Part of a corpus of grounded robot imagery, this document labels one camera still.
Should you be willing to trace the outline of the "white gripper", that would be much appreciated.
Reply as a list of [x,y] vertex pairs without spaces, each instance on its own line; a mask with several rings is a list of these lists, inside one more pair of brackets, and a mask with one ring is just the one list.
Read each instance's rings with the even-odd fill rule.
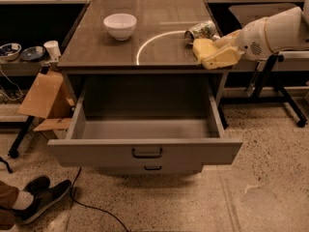
[[262,17],[249,22],[241,30],[236,30],[215,40],[213,45],[219,49],[204,56],[202,65],[207,70],[233,66],[241,57],[241,53],[235,46],[243,51],[243,57],[247,60],[267,59],[272,54],[272,51],[267,43],[266,26],[267,18]]

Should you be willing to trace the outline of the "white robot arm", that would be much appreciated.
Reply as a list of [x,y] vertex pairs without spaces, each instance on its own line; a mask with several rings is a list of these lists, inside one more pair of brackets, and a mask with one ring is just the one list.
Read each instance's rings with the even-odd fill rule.
[[272,16],[264,16],[247,23],[207,45],[194,45],[201,49],[198,63],[207,70],[235,65],[240,59],[267,60],[271,55],[286,50],[308,49],[308,0],[301,9],[295,6]]

